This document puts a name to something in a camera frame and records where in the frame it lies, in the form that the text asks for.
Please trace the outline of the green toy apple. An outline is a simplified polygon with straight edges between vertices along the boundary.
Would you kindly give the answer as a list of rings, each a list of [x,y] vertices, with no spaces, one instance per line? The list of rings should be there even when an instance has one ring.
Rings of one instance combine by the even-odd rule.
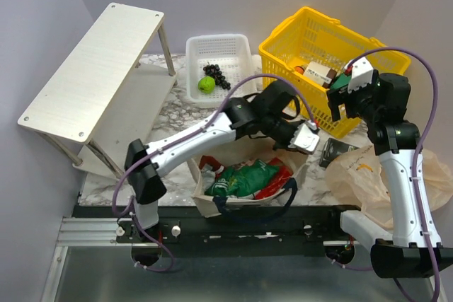
[[[216,86],[215,79],[211,76],[204,76],[199,80],[197,88],[201,93],[209,94],[211,93]]]

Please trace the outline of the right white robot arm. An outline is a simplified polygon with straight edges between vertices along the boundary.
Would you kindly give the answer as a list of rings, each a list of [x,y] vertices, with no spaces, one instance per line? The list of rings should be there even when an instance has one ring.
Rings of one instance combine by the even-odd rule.
[[[427,278],[452,265],[452,249],[442,245],[430,216],[423,183],[420,132],[405,120],[411,86],[405,76],[373,73],[356,90],[347,86],[327,92],[332,119],[344,105],[348,117],[359,117],[389,183],[394,230],[387,233],[354,211],[326,221],[336,240],[351,234],[370,251],[372,269],[380,278]]]

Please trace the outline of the dark toy grape bunch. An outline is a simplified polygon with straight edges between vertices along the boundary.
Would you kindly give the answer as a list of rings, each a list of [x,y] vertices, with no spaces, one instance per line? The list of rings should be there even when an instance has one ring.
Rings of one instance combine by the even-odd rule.
[[[218,64],[207,64],[202,70],[206,76],[214,80],[216,86],[228,91],[231,89],[231,84],[226,80]]]

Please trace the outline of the beige canvas tote bag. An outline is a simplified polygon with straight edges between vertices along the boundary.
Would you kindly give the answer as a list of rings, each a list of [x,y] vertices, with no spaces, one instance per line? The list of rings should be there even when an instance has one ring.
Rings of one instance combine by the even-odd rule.
[[[219,216],[219,208],[232,211],[263,206],[280,194],[286,184],[299,184],[308,156],[299,151],[273,149],[271,139],[240,139],[214,147],[187,161],[195,181],[193,200],[205,218]]]

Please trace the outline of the peach plastic grocery bag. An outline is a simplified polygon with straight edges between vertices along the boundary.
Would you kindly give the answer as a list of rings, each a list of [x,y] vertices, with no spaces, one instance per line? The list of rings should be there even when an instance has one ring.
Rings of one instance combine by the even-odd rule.
[[[435,211],[452,197],[452,174],[433,152],[425,149],[422,155],[425,190],[430,211]],[[393,228],[389,181],[373,146],[337,157],[326,168],[325,181],[340,203],[358,206],[382,228]]]

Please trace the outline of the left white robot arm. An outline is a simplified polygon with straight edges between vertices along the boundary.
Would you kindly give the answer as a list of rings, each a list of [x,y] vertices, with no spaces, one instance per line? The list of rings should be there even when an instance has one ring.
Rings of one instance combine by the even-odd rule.
[[[303,131],[311,136],[316,134],[315,121],[295,120],[283,112],[291,102],[297,107],[308,102],[289,81],[279,76],[273,79],[258,94],[244,97],[228,94],[216,112],[171,137],[149,144],[136,139],[129,144],[121,180],[128,181],[134,190],[130,209],[136,221],[132,232],[140,241],[148,242],[156,236],[158,200],[166,193],[161,179],[193,156],[258,132],[273,139],[279,149],[313,149],[300,142]]]

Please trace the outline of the green snack packet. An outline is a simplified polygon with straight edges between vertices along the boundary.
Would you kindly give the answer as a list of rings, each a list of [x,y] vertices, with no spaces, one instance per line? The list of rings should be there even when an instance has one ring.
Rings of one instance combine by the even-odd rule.
[[[205,190],[208,196],[254,199],[278,172],[278,165],[270,165],[260,159],[250,165],[229,166]]]

